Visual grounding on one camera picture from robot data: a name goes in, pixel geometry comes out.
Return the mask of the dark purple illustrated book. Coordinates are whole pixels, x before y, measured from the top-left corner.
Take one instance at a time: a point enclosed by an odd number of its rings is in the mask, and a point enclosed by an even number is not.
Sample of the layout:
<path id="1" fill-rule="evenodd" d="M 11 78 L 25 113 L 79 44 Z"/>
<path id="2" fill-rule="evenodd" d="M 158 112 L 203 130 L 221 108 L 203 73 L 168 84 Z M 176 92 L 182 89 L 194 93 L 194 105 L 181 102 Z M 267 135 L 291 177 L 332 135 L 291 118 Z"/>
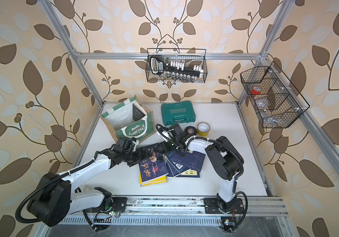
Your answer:
<path id="1" fill-rule="evenodd" d="M 154 175 L 160 177 L 163 175 L 168 175 L 169 171 L 166 166 L 165 154 L 166 153 L 157 153 L 155 157 L 146 157 L 145 160 L 139 163 L 139 171 L 142 174 L 142 180 L 145 182 L 146 179 Z"/>

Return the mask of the tan book black cover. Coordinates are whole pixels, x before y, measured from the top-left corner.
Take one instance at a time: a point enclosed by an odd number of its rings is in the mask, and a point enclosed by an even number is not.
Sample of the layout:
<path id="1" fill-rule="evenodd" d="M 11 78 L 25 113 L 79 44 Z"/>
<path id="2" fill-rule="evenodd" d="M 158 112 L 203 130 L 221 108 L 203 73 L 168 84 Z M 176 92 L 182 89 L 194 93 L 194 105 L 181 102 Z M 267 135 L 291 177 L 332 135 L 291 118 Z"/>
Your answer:
<path id="1" fill-rule="evenodd" d="M 132 119 L 133 121 L 139 121 L 148 115 L 148 112 L 138 103 L 133 102 L 132 104 Z"/>

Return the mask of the yellow cartoon book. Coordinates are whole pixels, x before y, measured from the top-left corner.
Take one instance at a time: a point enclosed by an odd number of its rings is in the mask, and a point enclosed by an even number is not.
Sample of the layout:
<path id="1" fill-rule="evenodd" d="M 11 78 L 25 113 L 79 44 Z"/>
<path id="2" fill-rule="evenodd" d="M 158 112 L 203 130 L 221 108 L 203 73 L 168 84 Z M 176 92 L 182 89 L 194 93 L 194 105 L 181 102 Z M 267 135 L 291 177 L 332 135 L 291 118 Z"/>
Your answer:
<path id="1" fill-rule="evenodd" d="M 160 177 L 156 177 L 154 175 L 151 175 L 144 182 L 142 180 L 142 174 L 140 174 L 139 179 L 140 179 L 139 180 L 140 186 L 146 187 L 146 186 L 150 186 L 150 185 L 157 185 L 157 184 L 166 183 L 167 182 L 167 175 L 163 175 L 163 176 L 160 176 Z"/>

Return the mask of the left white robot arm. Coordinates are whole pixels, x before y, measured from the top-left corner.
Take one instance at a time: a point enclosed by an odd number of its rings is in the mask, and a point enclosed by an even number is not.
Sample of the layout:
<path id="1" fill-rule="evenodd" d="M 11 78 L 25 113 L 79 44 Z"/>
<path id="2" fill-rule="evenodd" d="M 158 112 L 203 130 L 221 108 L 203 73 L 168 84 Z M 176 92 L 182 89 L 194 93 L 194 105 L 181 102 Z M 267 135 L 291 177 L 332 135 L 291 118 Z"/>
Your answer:
<path id="1" fill-rule="evenodd" d="M 97 151 L 87 163 L 60 174 L 47 173 L 38 186 L 22 200 L 15 211 L 15 219 L 24 224 L 43 222 L 52 227 L 67 215 L 87 209 L 115 211 L 112 194 L 102 187 L 83 192 L 80 187 L 94 176 L 120 163 L 132 167 L 150 156 L 144 148 L 137 148 L 136 139 L 120 138 L 110 148 Z"/>

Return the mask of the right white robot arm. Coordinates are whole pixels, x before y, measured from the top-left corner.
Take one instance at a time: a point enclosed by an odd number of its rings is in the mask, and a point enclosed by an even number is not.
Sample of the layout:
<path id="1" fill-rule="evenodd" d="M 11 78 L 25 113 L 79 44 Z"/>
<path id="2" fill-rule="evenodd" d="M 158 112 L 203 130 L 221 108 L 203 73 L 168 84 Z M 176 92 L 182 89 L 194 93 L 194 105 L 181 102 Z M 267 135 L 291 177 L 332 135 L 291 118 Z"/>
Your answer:
<path id="1" fill-rule="evenodd" d="M 220 187 L 216 196 L 216 207 L 222 213 L 230 213 L 238 201 L 237 196 L 244 192 L 237 192 L 238 178 L 244 172 L 244 159 L 225 136 L 216 140 L 192 135 L 182 130 L 178 125 L 165 127 L 156 124 L 159 135 L 172 146 L 171 159 L 184 166 L 192 165 L 192 169 L 201 170 L 205 157 L 208 157 L 214 171 L 220 177 Z"/>

